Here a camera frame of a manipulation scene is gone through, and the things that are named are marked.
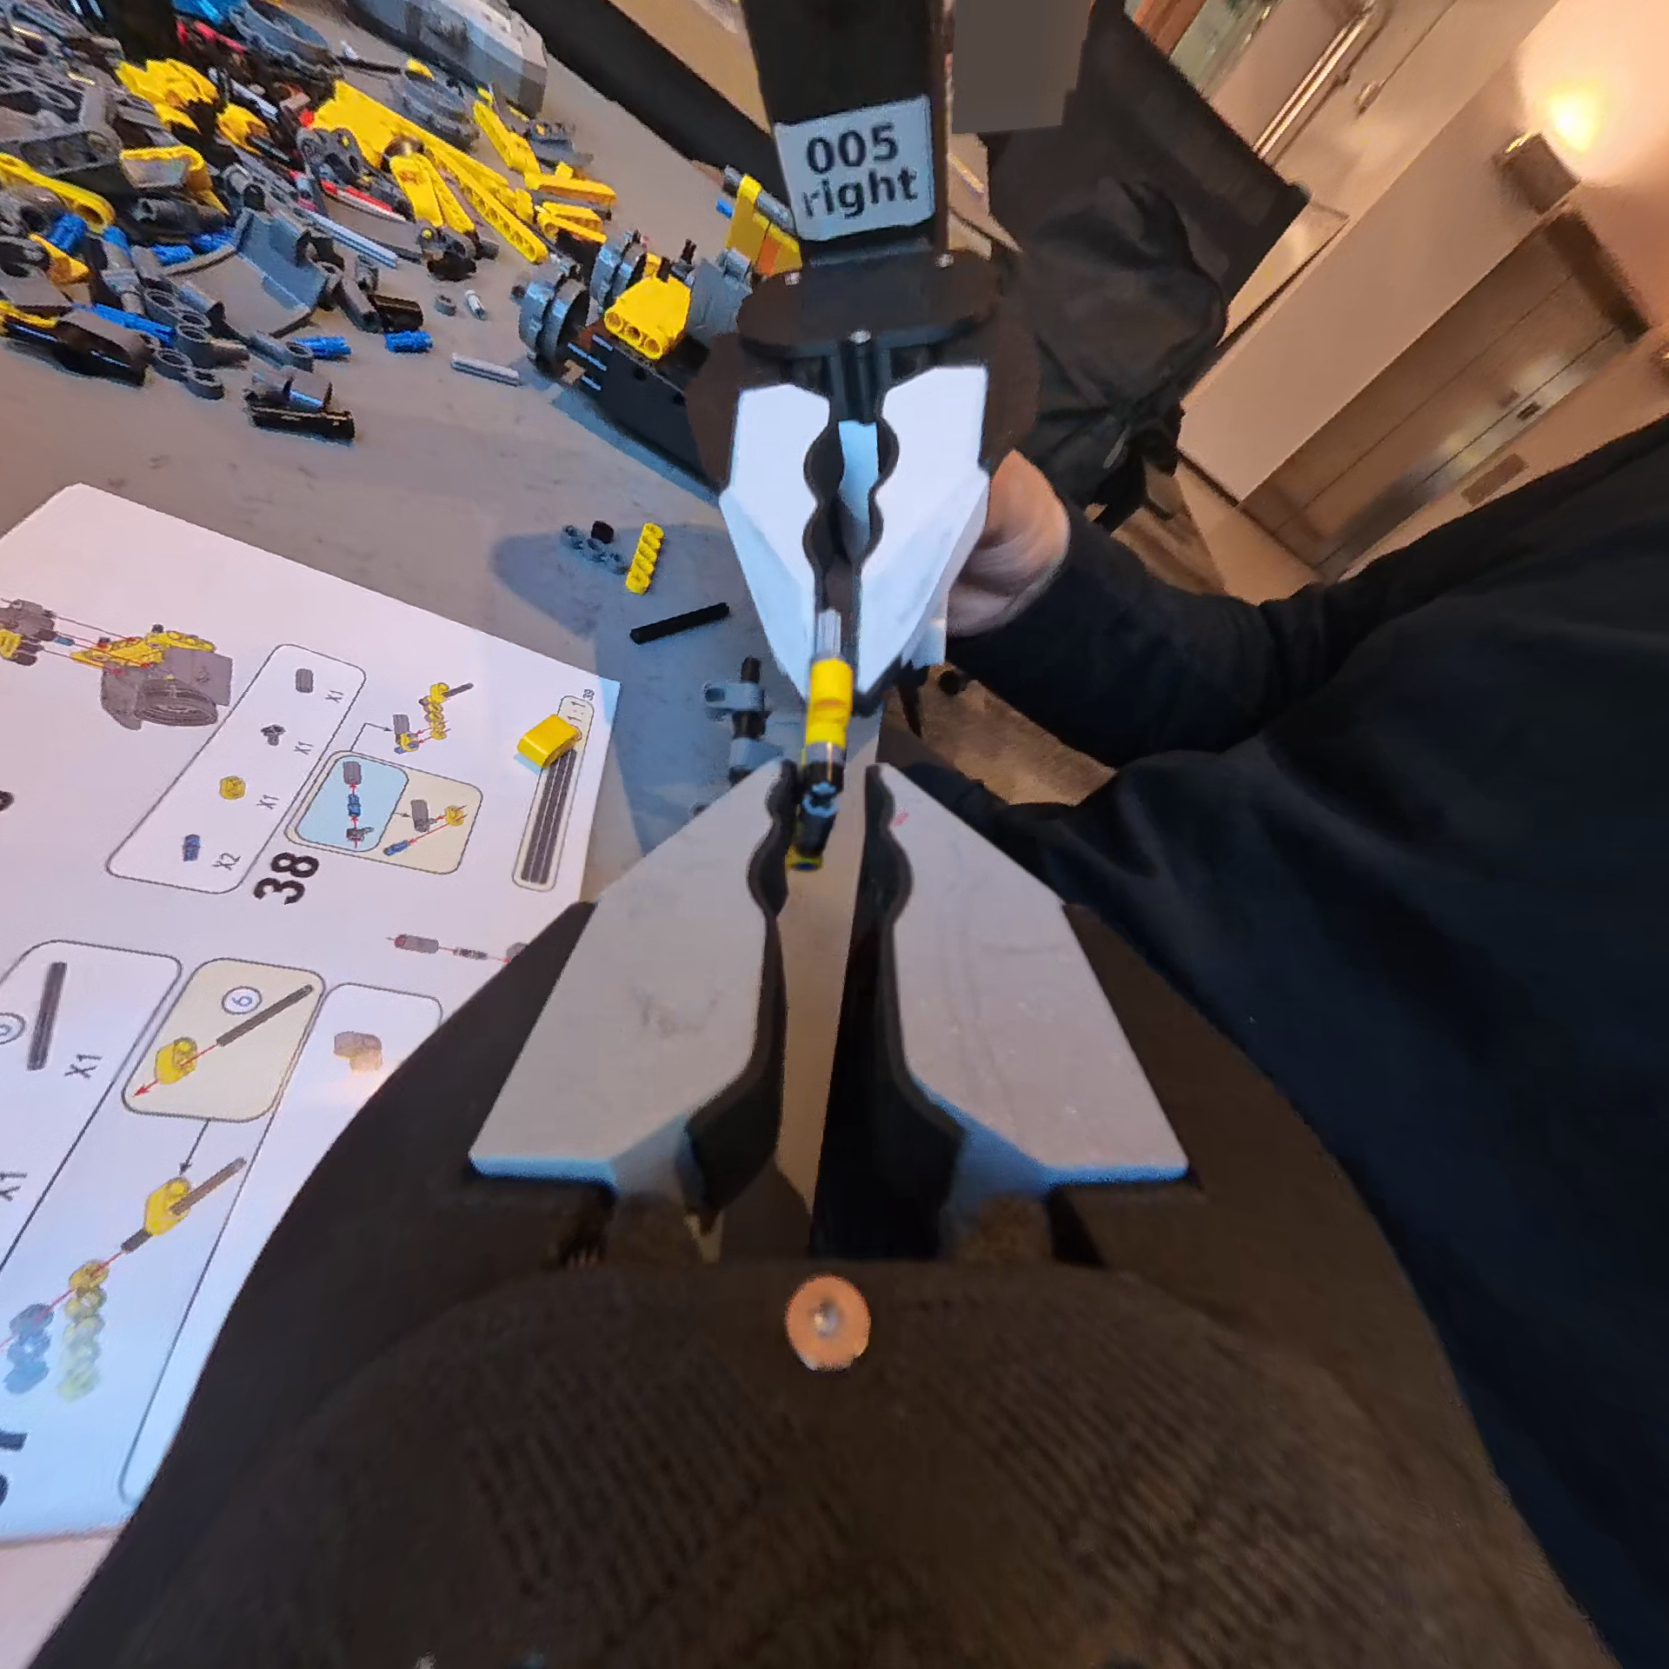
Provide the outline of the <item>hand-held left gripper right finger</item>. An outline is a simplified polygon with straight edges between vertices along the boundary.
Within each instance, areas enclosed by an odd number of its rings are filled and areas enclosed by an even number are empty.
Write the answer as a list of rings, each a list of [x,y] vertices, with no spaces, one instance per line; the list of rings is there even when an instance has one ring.
[[[905,773],[863,781],[848,966],[859,1181],[899,1219],[1150,1187],[1189,1161],[1064,905]]]

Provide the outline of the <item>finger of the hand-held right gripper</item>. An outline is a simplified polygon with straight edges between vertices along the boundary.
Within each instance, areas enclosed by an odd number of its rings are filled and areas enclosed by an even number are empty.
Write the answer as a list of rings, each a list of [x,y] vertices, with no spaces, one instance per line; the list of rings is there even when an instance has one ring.
[[[818,499],[806,481],[812,446],[828,428],[828,400],[792,384],[738,394],[718,509],[782,676],[808,698],[818,652],[820,575],[806,553]]]
[[[921,370],[881,398],[881,465],[855,593],[853,704],[861,712],[899,670],[945,656],[949,591],[987,519],[985,408],[981,364]]]

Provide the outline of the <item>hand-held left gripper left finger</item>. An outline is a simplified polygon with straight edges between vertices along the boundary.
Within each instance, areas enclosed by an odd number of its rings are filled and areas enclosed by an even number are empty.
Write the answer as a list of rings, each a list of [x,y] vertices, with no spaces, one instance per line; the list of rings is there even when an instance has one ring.
[[[764,766],[605,889],[474,1137],[482,1177],[740,1195],[778,1143],[794,773]]]

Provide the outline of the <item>small yellow axle assembly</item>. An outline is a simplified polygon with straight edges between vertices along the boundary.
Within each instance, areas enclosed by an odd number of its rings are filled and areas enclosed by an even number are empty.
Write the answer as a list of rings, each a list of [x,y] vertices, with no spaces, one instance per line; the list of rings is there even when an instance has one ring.
[[[816,871],[836,825],[853,704],[849,638],[855,630],[855,569],[836,559],[818,579],[806,652],[804,722],[794,773],[794,819],[786,865]]]

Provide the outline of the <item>grey yellow brick assembly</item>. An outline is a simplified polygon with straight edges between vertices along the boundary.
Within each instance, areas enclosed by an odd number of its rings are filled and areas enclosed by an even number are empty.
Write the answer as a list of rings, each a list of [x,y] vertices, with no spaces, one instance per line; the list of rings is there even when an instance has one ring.
[[[764,668],[758,656],[740,658],[728,680],[708,680],[700,686],[702,712],[726,726],[724,783],[734,787],[758,769],[780,766],[786,752],[772,732],[772,706],[764,690]]]

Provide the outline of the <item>instruction booklet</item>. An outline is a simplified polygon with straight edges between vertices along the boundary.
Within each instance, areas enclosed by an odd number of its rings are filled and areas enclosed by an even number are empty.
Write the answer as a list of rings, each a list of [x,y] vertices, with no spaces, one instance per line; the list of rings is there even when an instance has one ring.
[[[577,901],[617,686],[92,487],[1,559],[13,1544],[136,1509],[329,1145]]]

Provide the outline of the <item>person's right forearm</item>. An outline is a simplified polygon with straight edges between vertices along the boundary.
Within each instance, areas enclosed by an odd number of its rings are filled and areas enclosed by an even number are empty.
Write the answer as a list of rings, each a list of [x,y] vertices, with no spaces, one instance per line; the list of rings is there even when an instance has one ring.
[[[1368,636],[1440,605],[1555,603],[1664,626],[1666,424],[1658,420],[1422,535],[1360,575],[1247,603],[1157,581],[1048,487],[1046,559],[951,591],[949,662],[1106,768],[1221,754],[1314,696]]]

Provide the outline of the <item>person's right hand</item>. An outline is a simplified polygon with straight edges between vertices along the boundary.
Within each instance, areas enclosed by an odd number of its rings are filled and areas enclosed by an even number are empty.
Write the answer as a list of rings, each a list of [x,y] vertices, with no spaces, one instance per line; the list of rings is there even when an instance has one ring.
[[[991,634],[1016,618],[1050,583],[1070,545],[1068,511],[1020,452],[991,477],[987,521],[947,595],[951,640]]]

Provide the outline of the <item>black office chair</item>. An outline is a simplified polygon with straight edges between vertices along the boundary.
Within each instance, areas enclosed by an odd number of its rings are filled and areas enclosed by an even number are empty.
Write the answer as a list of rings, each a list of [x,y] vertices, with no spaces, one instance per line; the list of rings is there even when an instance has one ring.
[[[971,678],[947,662],[935,662],[933,666],[905,666],[897,674],[893,682],[895,704],[903,722],[905,732],[911,738],[921,740],[925,736],[925,696],[923,690],[931,686],[939,692],[945,700],[959,698]]]

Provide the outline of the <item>black yellow vehicle model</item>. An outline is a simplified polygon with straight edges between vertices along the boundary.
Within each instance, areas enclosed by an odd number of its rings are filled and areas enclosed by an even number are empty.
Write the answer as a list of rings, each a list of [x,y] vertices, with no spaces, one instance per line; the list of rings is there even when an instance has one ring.
[[[553,257],[544,279],[514,293],[528,360],[585,396],[615,432],[695,477],[702,467],[689,388],[752,291],[800,267],[790,211],[754,177],[726,169],[716,211],[726,231],[710,257],[693,243],[659,257],[623,229],[581,257]]]

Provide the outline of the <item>person's dark clothed body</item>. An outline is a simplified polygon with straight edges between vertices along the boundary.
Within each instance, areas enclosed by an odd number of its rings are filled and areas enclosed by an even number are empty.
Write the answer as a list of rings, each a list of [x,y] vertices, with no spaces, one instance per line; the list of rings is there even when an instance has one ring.
[[[1420,611],[1249,740],[1072,807],[907,769],[1340,1163],[1620,1666],[1666,1638],[1664,720],[1666,489],[1662,628],[1537,583]]]

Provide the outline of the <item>spread of yellow brick panels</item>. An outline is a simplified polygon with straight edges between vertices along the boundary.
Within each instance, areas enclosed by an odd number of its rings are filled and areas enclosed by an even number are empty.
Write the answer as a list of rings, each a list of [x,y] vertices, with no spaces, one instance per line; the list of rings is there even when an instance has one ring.
[[[172,56],[116,62],[136,110],[118,144],[120,229],[164,265],[232,245],[249,215],[355,227],[391,263],[430,267],[452,245],[532,265],[601,249],[615,193],[536,150],[559,132],[416,60],[367,72],[377,90],[339,58],[208,28],[182,30]]]

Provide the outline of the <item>grey battery box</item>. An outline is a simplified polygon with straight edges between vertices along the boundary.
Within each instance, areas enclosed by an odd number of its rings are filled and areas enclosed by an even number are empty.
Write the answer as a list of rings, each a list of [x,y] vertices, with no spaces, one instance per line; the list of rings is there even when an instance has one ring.
[[[514,112],[542,114],[546,46],[508,3],[349,3],[347,9],[389,42],[488,88]]]

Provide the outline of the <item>wooden cabinet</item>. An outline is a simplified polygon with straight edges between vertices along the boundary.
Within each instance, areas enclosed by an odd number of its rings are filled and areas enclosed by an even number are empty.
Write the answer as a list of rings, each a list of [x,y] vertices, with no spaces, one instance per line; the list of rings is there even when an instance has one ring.
[[[1340,579],[1646,334],[1616,259],[1559,207],[1239,507]]]

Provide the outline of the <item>grey curved panel piece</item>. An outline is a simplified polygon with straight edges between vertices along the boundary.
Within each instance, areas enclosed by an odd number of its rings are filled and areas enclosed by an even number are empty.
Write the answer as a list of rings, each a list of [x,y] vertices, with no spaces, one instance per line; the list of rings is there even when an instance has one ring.
[[[309,316],[327,291],[313,229],[291,215],[243,209],[234,255],[253,277],[257,293],[287,314]]]

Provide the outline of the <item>pile of small brick pieces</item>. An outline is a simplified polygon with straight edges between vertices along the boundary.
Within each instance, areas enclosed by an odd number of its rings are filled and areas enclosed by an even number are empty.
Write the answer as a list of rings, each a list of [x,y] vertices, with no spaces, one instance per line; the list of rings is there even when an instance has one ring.
[[[345,446],[351,414],[327,372],[351,354],[321,314],[396,356],[424,356],[416,301],[389,281],[400,263],[355,227],[313,219],[325,295],[309,316],[257,293],[234,245],[164,265],[120,229],[120,130],[134,106],[112,68],[172,56],[182,30],[208,28],[257,50],[339,58],[279,5],[3,5],[3,338],[81,378],[144,386],[162,378],[202,400],[247,372],[242,408],[263,432]]]

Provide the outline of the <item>wall lamp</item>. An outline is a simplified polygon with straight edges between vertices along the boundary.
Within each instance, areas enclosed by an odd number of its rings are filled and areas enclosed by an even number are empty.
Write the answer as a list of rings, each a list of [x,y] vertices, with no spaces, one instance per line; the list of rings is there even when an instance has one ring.
[[[1573,205],[1624,203],[1626,181],[1616,177],[1616,150],[1626,140],[1620,94],[1595,80],[1573,80],[1531,104],[1529,126],[1493,158],[1507,197],[1547,221]]]

